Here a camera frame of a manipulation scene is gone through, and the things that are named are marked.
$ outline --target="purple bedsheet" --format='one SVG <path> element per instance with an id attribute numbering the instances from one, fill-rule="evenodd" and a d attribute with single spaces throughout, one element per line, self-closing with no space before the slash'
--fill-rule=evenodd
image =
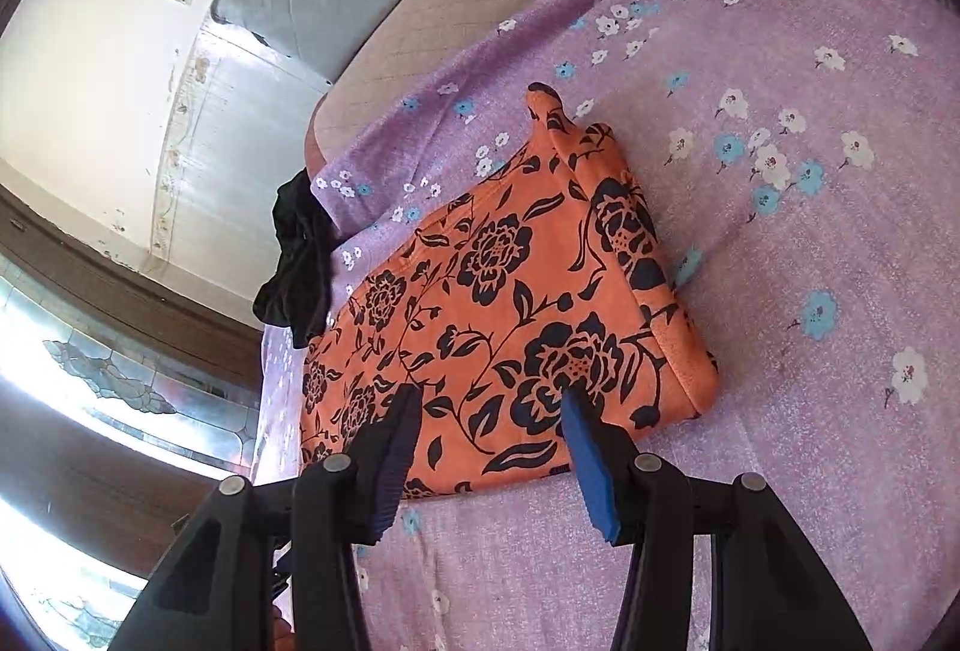
<path id="1" fill-rule="evenodd" d="M 645 448 L 765 474 L 875 649 L 919 648 L 960 587 L 960 21 L 934 0 L 540 0 L 320 173 L 352 235 L 335 307 L 520 146 L 534 80 L 613 127 L 720 364 L 716 407 Z M 259 482 L 299 468 L 301 360 L 268 327 Z M 373 647 L 607 648 L 629 557 L 569 475 L 410 503 L 358 552 Z M 708 591 L 700 549 L 691 648 Z"/>

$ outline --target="black cloth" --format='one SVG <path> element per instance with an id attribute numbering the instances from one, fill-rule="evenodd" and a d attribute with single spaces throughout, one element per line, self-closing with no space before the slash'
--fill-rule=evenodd
<path id="1" fill-rule="evenodd" d="M 336 247 L 333 221 L 310 192 L 306 169 L 277 188 L 274 226 L 280 261 L 253 300 L 253 315 L 270 325 L 289 326 L 294 347 L 306 347 L 326 328 L 330 253 Z"/>

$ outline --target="blue gripper pad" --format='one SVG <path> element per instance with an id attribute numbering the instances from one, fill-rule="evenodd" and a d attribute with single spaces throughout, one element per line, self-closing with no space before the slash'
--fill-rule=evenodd
<path id="1" fill-rule="evenodd" d="M 590 523 L 605 541 L 612 543 L 620 536 L 620 519 L 613 503 L 613 476 L 604 466 L 600 448 L 590 436 L 580 408 L 569 392 L 563 394 L 560 401 L 560 420 Z"/>

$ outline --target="metal screw head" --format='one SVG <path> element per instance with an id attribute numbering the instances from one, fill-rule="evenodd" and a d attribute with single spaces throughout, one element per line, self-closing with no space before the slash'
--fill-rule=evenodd
<path id="1" fill-rule="evenodd" d="M 656 472 L 663 465 L 664 462 L 661 462 L 659 456 L 653 453 L 641 453 L 634 459 L 634 467 L 641 472 Z"/>
<path id="2" fill-rule="evenodd" d="M 224 480 L 221 481 L 220 493 L 226 496 L 234 496 L 234 494 L 243 491 L 246 486 L 247 482 L 242 477 L 239 475 L 231 475 L 229 478 L 224 478 Z"/>
<path id="3" fill-rule="evenodd" d="M 350 466 L 350 457 L 346 453 L 331 453 L 323 459 L 323 468 L 327 472 L 343 472 Z"/>
<path id="4" fill-rule="evenodd" d="M 767 488 L 767 479 L 759 472 L 744 472 L 740 476 L 740 483 L 747 491 L 763 491 Z"/>

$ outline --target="folded orange cloth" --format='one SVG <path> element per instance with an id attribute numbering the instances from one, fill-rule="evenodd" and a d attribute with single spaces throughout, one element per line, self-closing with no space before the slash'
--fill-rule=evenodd
<path id="1" fill-rule="evenodd" d="M 565 472 L 565 389 L 637 437 L 712 404 L 716 366 L 611 130 L 581 130 L 544 84 L 526 101 L 529 142 L 429 215 L 311 341 L 304 462 L 343 450 L 404 384 L 424 394 L 413 497 Z"/>

